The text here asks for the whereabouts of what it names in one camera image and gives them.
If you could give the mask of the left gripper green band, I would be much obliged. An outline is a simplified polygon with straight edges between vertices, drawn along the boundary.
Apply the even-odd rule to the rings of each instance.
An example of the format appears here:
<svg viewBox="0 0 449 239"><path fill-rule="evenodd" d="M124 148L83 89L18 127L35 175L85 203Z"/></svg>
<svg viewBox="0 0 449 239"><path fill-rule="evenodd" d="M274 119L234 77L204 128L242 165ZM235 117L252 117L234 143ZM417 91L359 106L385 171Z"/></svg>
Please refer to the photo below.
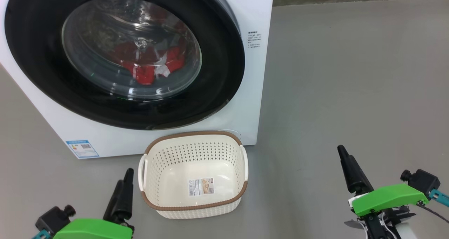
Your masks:
<svg viewBox="0 0 449 239"><path fill-rule="evenodd" d="M103 220L82 218L75 219L59 230L54 239L131 239L134 226L128 223L133 215L133 177L134 170L128 168L123 180L119 180L108 202ZM116 220L116 204L120 195L121 224L107 220Z"/></svg>

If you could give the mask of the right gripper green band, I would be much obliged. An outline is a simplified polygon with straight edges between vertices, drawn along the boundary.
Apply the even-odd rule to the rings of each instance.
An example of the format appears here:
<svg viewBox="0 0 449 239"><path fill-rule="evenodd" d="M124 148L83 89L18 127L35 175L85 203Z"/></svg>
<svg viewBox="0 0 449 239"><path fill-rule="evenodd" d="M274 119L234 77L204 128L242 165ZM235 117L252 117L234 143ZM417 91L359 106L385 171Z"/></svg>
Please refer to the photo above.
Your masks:
<svg viewBox="0 0 449 239"><path fill-rule="evenodd" d="M366 239L416 239L405 220L413 217L409 205L425 207L428 197L407 184L372 187L356 159L343 145L338 145L340 162L348 191L355 196L348 200L356 220L347 226L363 229Z"/></svg>

